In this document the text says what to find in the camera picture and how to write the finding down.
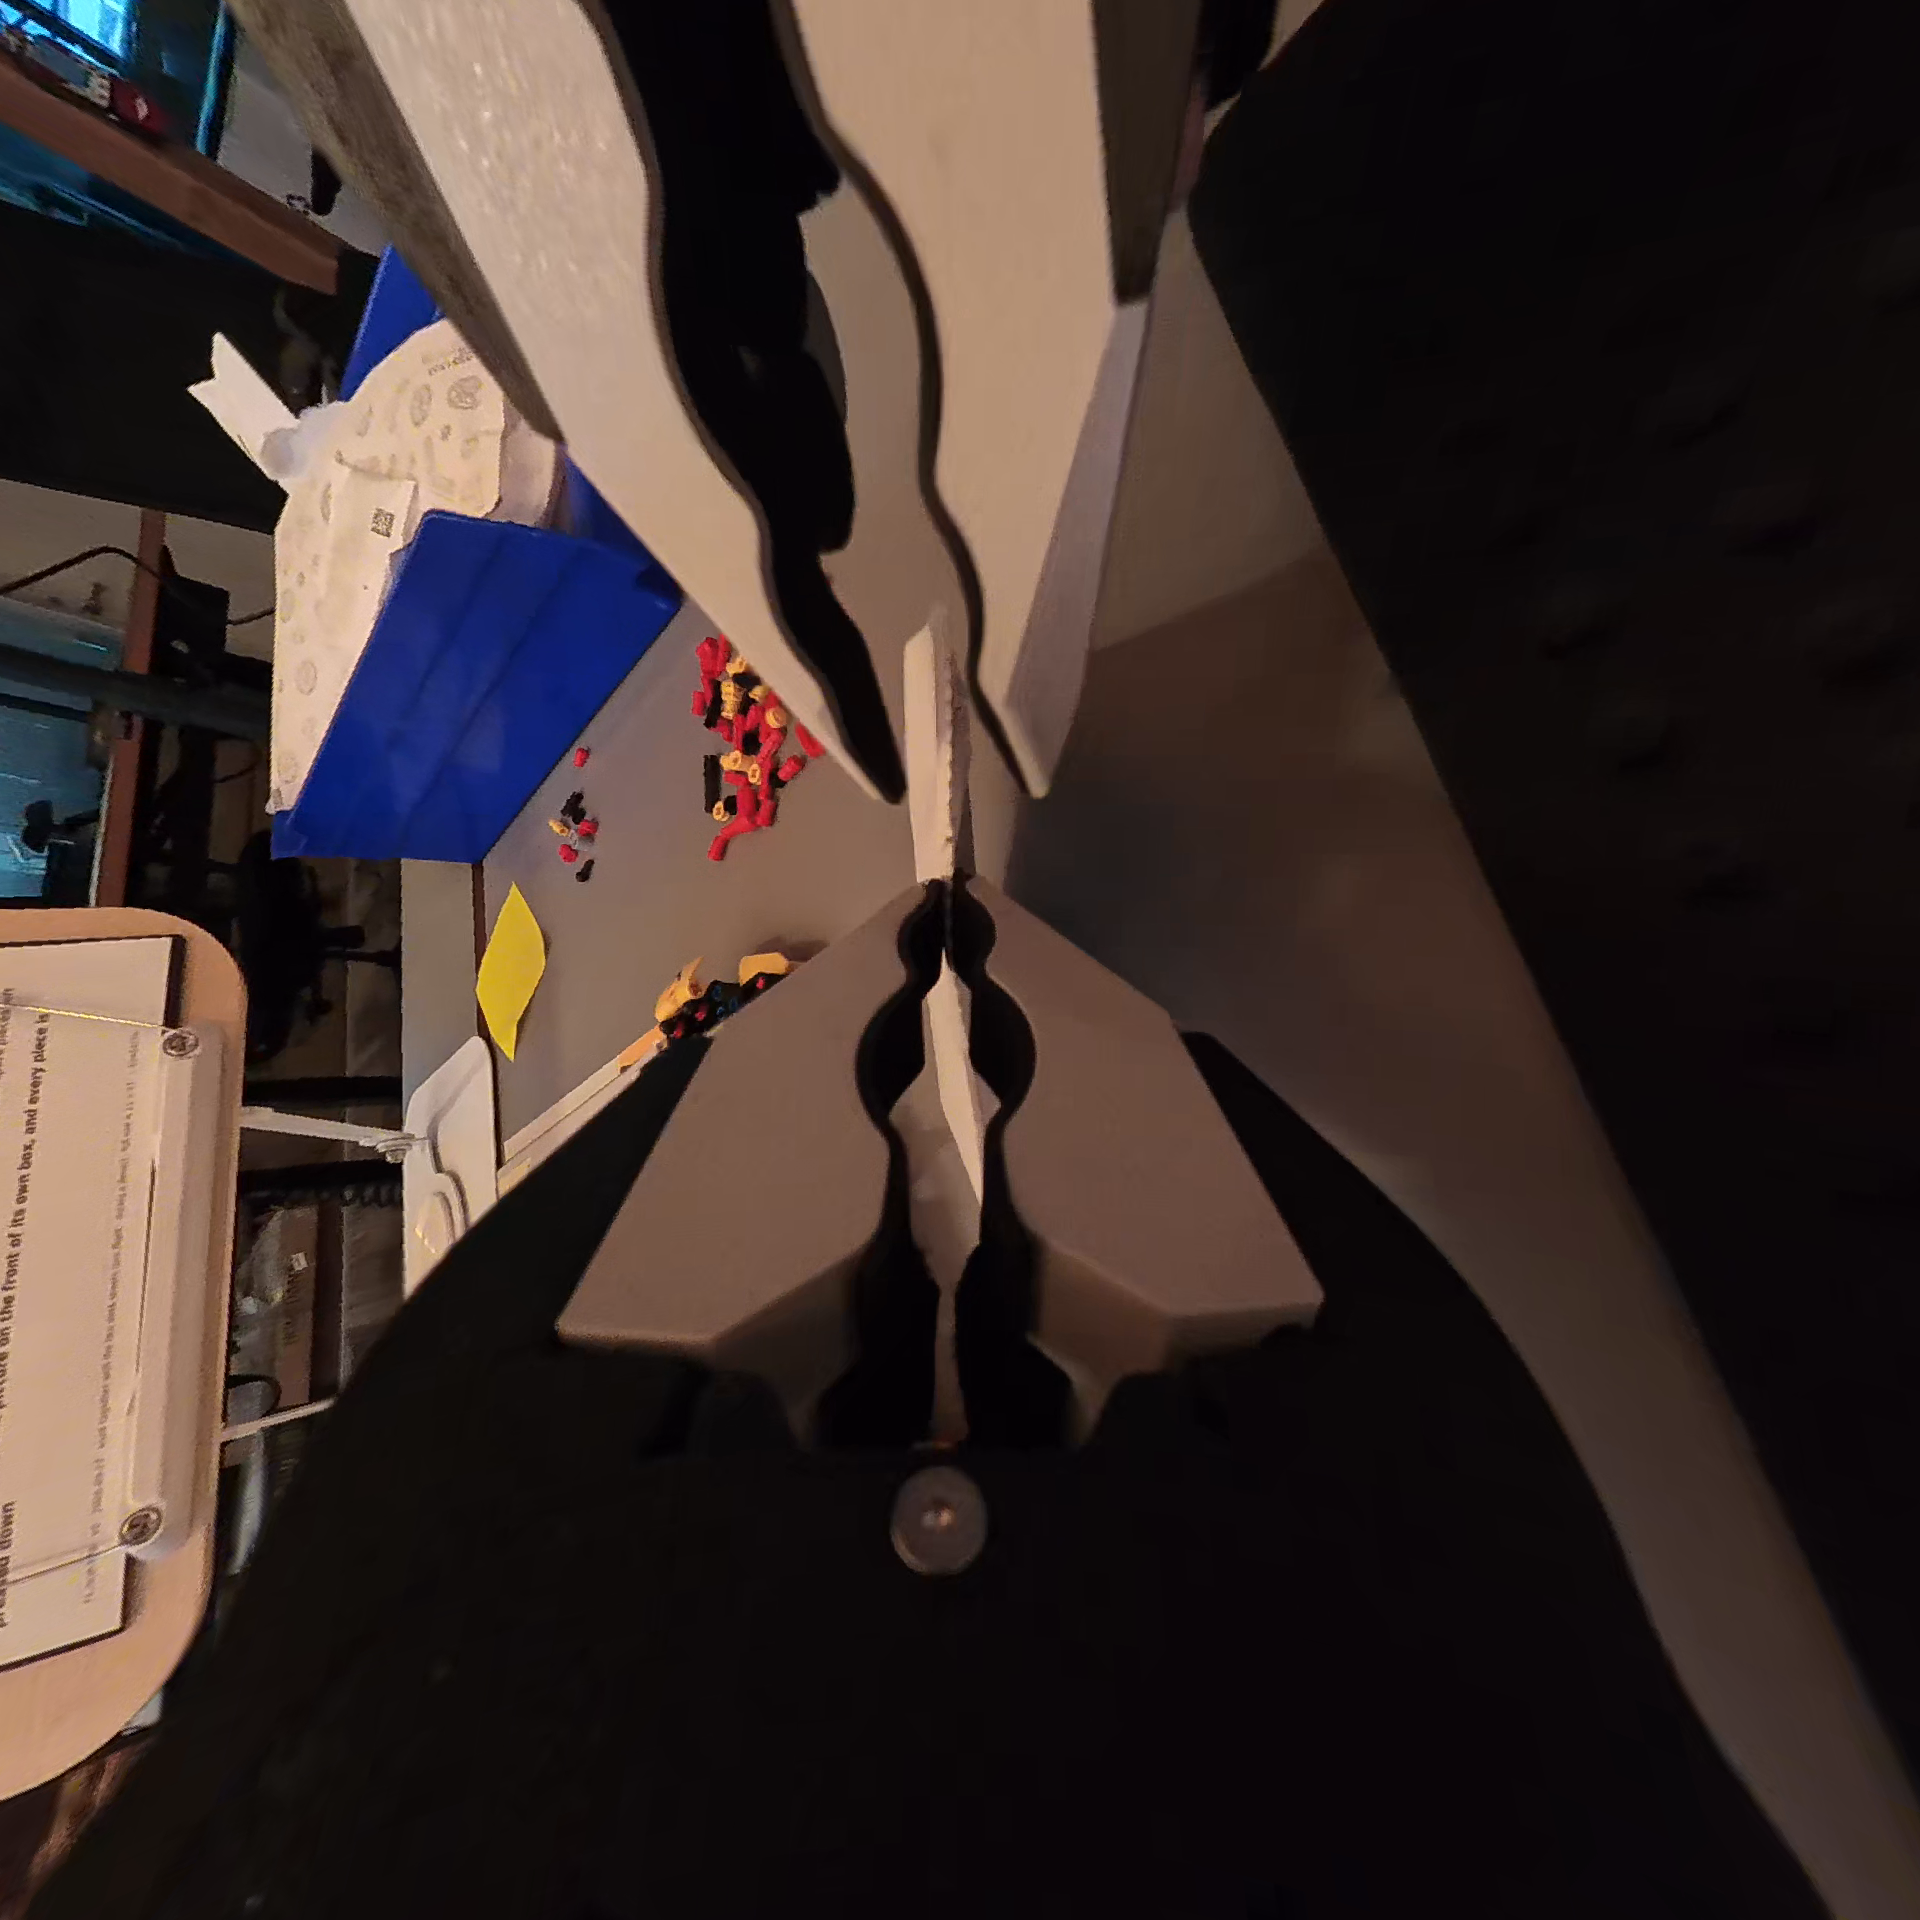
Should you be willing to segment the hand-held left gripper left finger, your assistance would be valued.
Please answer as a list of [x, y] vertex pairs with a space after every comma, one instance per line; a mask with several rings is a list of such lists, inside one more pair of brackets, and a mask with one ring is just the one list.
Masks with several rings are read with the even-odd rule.
[[898, 1108], [925, 1079], [948, 883], [918, 883], [691, 1045], [691, 1079], [560, 1317], [785, 1403], [934, 1403], [940, 1287]]

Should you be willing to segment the large printed paper bag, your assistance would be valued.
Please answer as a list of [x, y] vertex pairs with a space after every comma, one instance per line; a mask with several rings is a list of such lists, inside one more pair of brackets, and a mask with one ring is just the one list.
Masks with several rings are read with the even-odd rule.
[[276, 527], [267, 811], [297, 802], [399, 563], [432, 514], [552, 527], [561, 451], [451, 321], [399, 342], [353, 398], [266, 440]]

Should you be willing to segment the yellow black brick car model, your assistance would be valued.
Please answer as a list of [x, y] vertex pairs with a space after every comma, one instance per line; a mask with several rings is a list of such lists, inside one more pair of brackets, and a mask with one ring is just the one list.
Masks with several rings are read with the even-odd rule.
[[703, 972], [703, 960], [685, 964], [658, 996], [649, 1037], [662, 1045], [707, 1037], [736, 1013], [771, 992], [798, 967], [785, 951], [746, 954], [728, 972]]

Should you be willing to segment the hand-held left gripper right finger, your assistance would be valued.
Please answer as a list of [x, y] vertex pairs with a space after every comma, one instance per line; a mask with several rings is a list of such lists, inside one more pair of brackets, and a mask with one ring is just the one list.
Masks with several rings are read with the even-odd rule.
[[948, 894], [986, 1091], [954, 1295], [969, 1420], [1096, 1420], [1121, 1380], [1310, 1328], [1324, 1282], [1177, 1023], [983, 880]]

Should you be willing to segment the yellow paper scrap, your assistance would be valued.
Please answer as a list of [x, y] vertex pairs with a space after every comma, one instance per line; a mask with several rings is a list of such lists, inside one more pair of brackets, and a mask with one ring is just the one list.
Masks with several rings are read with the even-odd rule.
[[549, 938], [513, 883], [476, 960], [476, 1014], [502, 1061], [517, 1061], [521, 1028], [541, 987]]

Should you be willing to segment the grey desk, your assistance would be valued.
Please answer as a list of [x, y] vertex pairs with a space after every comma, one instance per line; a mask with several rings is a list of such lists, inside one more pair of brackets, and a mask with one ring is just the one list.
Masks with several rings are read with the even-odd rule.
[[1121, 551], [992, 880], [1217, 1035], [1459, 1271], [1597, 1484], [1708, 1730], [1834, 1918], [1917, 1801], [1204, 281], [1163, 237]]

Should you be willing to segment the plain white paper bag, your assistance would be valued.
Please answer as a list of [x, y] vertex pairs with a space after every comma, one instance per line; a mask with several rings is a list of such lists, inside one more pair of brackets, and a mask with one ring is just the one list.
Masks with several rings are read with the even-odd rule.
[[932, 1441], [966, 1436], [958, 1368], [958, 1289], [980, 1245], [986, 1190], [986, 1091], [974, 1071], [974, 1003], [954, 970], [954, 883], [969, 829], [966, 694], [954, 652], [925, 627], [903, 657], [909, 822], [918, 883], [934, 887], [934, 987], [922, 1003], [922, 1079], [898, 1099], [909, 1160], [909, 1211], [936, 1287]]

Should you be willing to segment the white wooden book stand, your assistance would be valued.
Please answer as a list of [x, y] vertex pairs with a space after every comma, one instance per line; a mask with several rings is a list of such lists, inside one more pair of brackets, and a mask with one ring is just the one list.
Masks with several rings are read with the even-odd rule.
[[221, 1445], [228, 1427], [228, 1272], [243, 1134], [337, 1137], [399, 1154], [402, 1131], [346, 1127], [245, 1105], [245, 982], [206, 932], [141, 907], [4, 911], [4, 947], [51, 939], [180, 939], [177, 1028], [167, 1053], [193, 1061], [188, 1127], [167, 1197], [177, 1203], [177, 1432], [191, 1444], [183, 1539], [134, 1559], [129, 1623], [111, 1639], [4, 1668], [4, 1799], [38, 1788], [109, 1747], [180, 1668], [211, 1597]]

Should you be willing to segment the pile of mixed brick pins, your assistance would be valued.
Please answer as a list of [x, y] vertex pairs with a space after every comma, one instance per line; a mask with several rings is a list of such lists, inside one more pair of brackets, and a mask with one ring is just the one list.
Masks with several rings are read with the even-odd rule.
[[828, 747], [723, 632], [697, 644], [697, 668], [691, 720], [714, 741], [703, 758], [709, 858], [723, 863], [737, 838], [779, 826], [780, 798]]

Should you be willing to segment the blue plastic bin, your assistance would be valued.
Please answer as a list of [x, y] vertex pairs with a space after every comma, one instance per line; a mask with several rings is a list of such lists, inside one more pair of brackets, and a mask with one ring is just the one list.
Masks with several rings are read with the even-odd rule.
[[[448, 321], [386, 253], [340, 398]], [[681, 614], [684, 592], [561, 451], [552, 527], [432, 514], [276, 854], [481, 863]]]

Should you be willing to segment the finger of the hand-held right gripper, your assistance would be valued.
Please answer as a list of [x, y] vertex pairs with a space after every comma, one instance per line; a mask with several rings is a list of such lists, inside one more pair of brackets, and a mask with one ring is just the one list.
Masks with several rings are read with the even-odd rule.
[[799, 106], [914, 337], [909, 497], [980, 728], [1043, 801], [1084, 694], [1121, 462], [1204, 106], [1200, 3], [779, 3]]
[[603, 3], [236, 3], [305, 130], [668, 573], [882, 802], [898, 736], [835, 593], [685, 388], [661, 167]]

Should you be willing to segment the printed instruction sheet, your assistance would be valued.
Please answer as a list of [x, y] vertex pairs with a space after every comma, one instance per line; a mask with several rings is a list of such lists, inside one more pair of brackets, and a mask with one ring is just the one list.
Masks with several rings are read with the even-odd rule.
[[4, 947], [4, 1666], [111, 1639], [191, 1512], [180, 939]]

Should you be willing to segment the instruction booklet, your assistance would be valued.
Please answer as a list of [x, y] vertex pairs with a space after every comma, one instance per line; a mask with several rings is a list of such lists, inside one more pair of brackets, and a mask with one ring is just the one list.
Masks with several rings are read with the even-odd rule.
[[497, 1197], [506, 1197], [528, 1173], [549, 1161], [580, 1127], [587, 1127], [590, 1118], [598, 1118], [662, 1045], [662, 1028], [649, 1028], [521, 1127], [500, 1151]]

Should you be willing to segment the wooden counter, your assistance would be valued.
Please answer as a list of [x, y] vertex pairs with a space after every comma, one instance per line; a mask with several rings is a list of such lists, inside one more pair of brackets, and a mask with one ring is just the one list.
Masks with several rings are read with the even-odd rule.
[[49, 93], [4, 57], [4, 126], [75, 164], [266, 275], [340, 291], [344, 243], [217, 160], [129, 130], [68, 93]]

